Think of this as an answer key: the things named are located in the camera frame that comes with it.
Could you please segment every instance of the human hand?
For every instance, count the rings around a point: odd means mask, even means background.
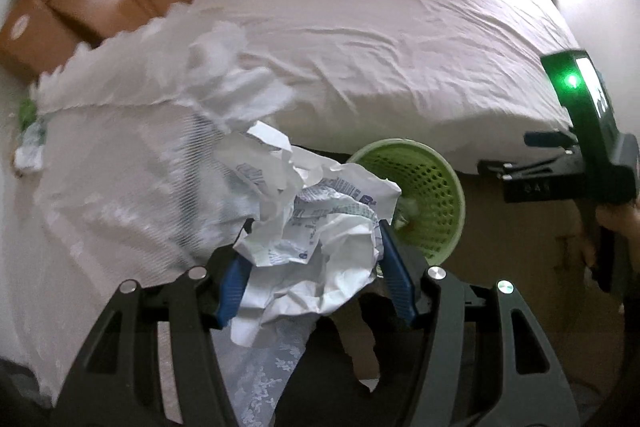
[[[634,272],[640,273],[640,197],[635,203],[601,204],[596,208],[598,223],[629,241],[629,257]]]

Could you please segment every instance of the lace fabric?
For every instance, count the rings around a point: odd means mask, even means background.
[[[239,425],[271,424],[278,400],[305,351],[316,320],[317,316],[308,315],[278,321],[278,341],[260,349],[234,344],[230,328],[212,331],[220,371]]]

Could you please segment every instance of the green plastic basket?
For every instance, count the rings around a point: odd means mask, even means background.
[[[430,265],[453,252],[465,224],[465,195],[451,165],[430,147],[400,138],[373,142],[350,159],[402,189],[393,226]]]

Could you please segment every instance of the metal screw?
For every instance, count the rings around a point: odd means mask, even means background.
[[[514,287],[509,281],[500,281],[498,282],[498,290],[509,295],[510,293],[513,293]]]
[[[189,270],[189,279],[198,281],[207,276],[207,269],[204,266],[194,266]]]
[[[133,279],[127,279],[120,284],[120,293],[133,293],[138,288],[138,282]]]
[[[440,266],[432,266],[427,270],[429,277],[435,279],[436,281],[442,280],[447,276],[447,271]]]

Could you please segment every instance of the blue gripper pad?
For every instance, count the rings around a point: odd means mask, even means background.
[[[252,264],[239,253],[229,263],[220,282],[220,295],[216,319],[221,328],[236,316],[246,288]]]
[[[428,268],[427,262],[418,250],[398,245],[391,226],[385,220],[380,221],[380,232],[385,252],[379,264],[386,287],[396,314],[412,327],[420,315],[416,303],[420,295],[420,279]]]

